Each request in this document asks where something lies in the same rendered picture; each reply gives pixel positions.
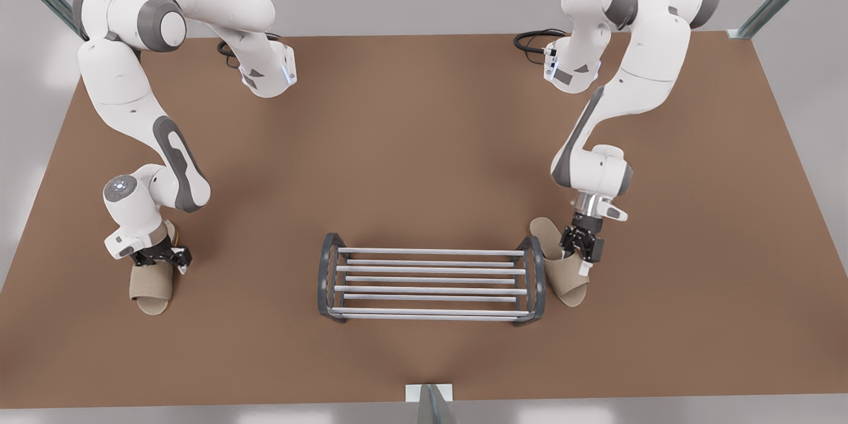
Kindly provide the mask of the beige slipper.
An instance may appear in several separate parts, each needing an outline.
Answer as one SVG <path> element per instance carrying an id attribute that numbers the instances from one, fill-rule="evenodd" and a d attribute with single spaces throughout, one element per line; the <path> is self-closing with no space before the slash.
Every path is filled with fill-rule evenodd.
<path id="1" fill-rule="evenodd" d="M 170 221 L 163 221 L 154 232 L 154 238 L 163 240 L 164 237 L 172 238 L 173 243 L 178 237 L 178 229 Z M 175 269 L 174 265 L 166 262 L 148 266 L 134 264 L 130 275 L 129 296 L 146 315 L 160 315 L 167 310 L 172 302 Z"/>
<path id="2" fill-rule="evenodd" d="M 545 274 L 557 297 L 569 307 L 576 307 L 584 301 L 589 276 L 580 275 L 582 256 L 564 255 L 560 246 L 561 233 L 547 217 L 538 217 L 529 224 L 530 234 L 540 242 L 545 259 Z"/>

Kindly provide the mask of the grey metal shoe rack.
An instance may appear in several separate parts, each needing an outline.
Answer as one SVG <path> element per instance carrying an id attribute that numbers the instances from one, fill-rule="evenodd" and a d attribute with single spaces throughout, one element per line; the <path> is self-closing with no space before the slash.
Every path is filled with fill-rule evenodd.
<path id="1" fill-rule="evenodd" d="M 352 248 L 330 232 L 321 249 L 318 312 L 349 319 L 539 321 L 546 309 L 539 240 L 512 250 Z"/>

